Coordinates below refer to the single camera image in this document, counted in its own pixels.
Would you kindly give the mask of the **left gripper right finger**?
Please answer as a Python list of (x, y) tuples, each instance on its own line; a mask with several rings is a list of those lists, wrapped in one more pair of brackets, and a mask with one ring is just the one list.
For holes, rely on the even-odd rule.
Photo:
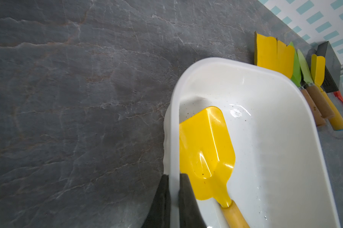
[(206, 228), (200, 213), (190, 179), (187, 174), (180, 174), (179, 217), (181, 228)]

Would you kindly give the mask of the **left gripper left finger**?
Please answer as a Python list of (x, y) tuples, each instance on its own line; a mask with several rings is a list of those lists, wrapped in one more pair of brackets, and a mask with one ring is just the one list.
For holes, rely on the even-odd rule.
[(169, 228), (170, 213), (169, 176), (163, 174), (142, 228)]

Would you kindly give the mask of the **white plastic storage box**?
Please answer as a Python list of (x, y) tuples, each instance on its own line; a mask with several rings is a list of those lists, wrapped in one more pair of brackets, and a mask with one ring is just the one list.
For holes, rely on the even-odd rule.
[(227, 183), (252, 228), (338, 228), (314, 118), (286, 76), (230, 59), (200, 60), (179, 78), (164, 119), (171, 227), (179, 227), (179, 123), (206, 107), (225, 118), (236, 155)]

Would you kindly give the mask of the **light green shovel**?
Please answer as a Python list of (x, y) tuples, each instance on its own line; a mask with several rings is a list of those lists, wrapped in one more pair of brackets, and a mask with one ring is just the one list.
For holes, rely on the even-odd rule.
[(320, 111), (324, 119), (330, 119), (334, 117), (335, 114), (333, 110), (329, 106), (328, 102), (324, 99), (323, 95), (319, 91), (319, 88), (314, 83), (306, 58), (304, 57), (300, 49), (297, 49), (297, 55), (299, 58), (300, 68), (303, 74), (303, 80), (306, 83), (304, 88), (307, 90), (312, 100), (315, 102), (318, 110)]

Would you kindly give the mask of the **green shovel wooden handle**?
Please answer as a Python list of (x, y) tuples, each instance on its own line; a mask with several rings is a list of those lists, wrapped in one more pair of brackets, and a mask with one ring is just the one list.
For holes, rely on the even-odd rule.
[[(295, 46), (294, 46), (293, 42), (290, 42), (289, 45), (292, 46), (295, 50)], [(316, 126), (325, 126), (326, 125), (325, 119), (322, 117), (319, 109), (317, 108), (315, 102), (312, 100), (312, 98), (309, 95), (309, 93), (307, 92), (307, 90), (302, 87), (301, 80), (302, 80), (301, 68), (300, 68), (299, 58), (298, 58), (297, 52), (295, 50), (293, 75), (291, 77), (291, 81), (298, 87), (298, 89), (300, 90), (302, 95), (305, 97), (305, 99), (306, 99), (306, 101), (310, 107), (310, 110), (312, 112), (312, 115), (314, 117)]]

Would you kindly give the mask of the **yellow shovel wooden handle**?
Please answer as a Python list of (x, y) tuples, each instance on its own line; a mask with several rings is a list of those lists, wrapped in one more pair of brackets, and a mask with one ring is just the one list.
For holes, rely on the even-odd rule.
[(256, 66), (277, 71), (277, 40), (274, 37), (263, 36), (256, 31), (254, 64)]

